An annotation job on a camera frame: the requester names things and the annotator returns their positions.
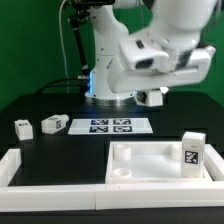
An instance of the small white block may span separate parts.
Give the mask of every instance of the small white block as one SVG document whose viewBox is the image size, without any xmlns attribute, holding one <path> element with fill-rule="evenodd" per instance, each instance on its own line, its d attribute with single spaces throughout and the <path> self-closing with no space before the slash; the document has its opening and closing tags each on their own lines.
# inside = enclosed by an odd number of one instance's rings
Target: small white block
<svg viewBox="0 0 224 224">
<path fill-rule="evenodd" d="M 176 143 L 172 145 L 172 159 L 181 162 L 182 157 L 182 143 Z"/>
<path fill-rule="evenodd" d="M 54 134 L 66 127 L 69 117 L 67 115 L 54 115 L 41 121 L 42 133 Z"/>
<path fill-rule="evenodd" d="M 128 161 L 131 159 L 131 147 L 126 144 L 114 145 L 114 159 L 118 161 Z"/>
<path fill-rule="evenodd" d="M 20 141 L 33 139 L 33 128 L 28 120 L 15 121 L 15 131 Z"/>
<path fill-rule="evenodd" d="M 147 105 L 150 107 L 162 106 L 163 105 L 163 95 L 160 90 L 149 91 L 147 93 Z"/>
<path fill-rule="evenodd" d="M 186 132 L 182 146 L 182 176 L 201 178 L 204 168 L 205 134 Z"/>
</svg>

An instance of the black cable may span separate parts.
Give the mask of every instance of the black cable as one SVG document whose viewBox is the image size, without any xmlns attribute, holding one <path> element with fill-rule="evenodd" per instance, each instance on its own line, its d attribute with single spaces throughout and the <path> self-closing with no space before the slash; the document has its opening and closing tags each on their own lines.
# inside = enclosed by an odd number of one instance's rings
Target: black cable
<svg viewBox="0 0 224 224">
<path fill-rule="evenodd" d="M 82 86 L 86 86 L 85 84 L 77 84 L 77 85 L 57 85 L 57 86 L 47 86 L 45 89 L 49 89 L 49 88 L 58 88 L 58 87 L 70 87 L 70 86 L 75 86 L 75 87 L 82 87 Z"/>
<path fill-rule="evenodd" d="M 38 89 L 35 94 L 41 94 L 45 89 L 49 88 L 50 86 L 60 83 L 60 82 L 67 82 L 67 81 L 72 81 L 72 80 L 78 80 L 77 77 L 72 77 L 72 78 L 66 78 L 66 79 L 57 79 L 55 81 L 49 82 L 46 85 L 44 85 L 43 87 L 41 87 L 40 89 Z M 87 82 L 82 81 L 80 84 L 85 84 L 87 85 Z"/>
</svg>

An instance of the white tray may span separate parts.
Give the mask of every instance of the white tray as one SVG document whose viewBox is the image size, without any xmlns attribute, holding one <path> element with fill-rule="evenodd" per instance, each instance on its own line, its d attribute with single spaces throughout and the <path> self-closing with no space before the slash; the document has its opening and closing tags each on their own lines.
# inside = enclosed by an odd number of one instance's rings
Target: white tray
<svg viewBox="0 0 224 224">
<path fill-rule="evenodd" d="M 172 159 L 172 145 L 175 142 L 111 142 L 107 163 L 106 183 L 150 183 L 150 182 L 211 182 L 206 167 L 202 178 L 184 178 L 181 175 L 181 162 Z M 128 145 L 131 159 L 118 161 L 113 148 Z"/>
</svg>

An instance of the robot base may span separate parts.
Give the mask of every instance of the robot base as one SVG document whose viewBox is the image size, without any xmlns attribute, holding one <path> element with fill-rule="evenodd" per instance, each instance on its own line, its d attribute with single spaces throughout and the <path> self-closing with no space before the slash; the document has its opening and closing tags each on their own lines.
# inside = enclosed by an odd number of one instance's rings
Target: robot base
<svg viewBox="0 0 224 224">
<path fill-rule="evenodd" d="M 125 99 L 99 99 L 92 95 L 86 94 L 86 102 L 90 104 L 95 105 L 101 105 L 101 106 L 112 106 L 112 107 L 119 107 L 119 106 L 125 106 L 129 104 L 135 104 L 134 100 L 134 94 L 133 96 Z"/>
</svg>

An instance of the white foam block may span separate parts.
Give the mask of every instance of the white foam block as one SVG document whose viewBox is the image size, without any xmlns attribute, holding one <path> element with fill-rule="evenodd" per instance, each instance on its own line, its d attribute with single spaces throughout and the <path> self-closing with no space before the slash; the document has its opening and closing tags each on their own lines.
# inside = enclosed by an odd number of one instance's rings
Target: white foam block
<svg viewBox="0 0 224 224">
<path fill-rule="evenodd" d="M 186 132 L 182 139 L 182 148 L 182 175 L 184 177 L 202 177 L 204 168 L 205 134 Z"/>
<path fill-rule="evenodd" d="M 20 165 L 20 149 L 9 149 L 0 161 L 0 187 L 8 186 Z"/>
<path fill-rule="evenodd" d="M 33 128 L 28 120 L 15 121 L 15 130 L 20 141 L 33 139 Z"/>
<path fill-rule="evenodd" d="M 41 121 L 42 133 L 54 134 L 66 127 L 67 115 L 54 115 Z"/>
</svg>

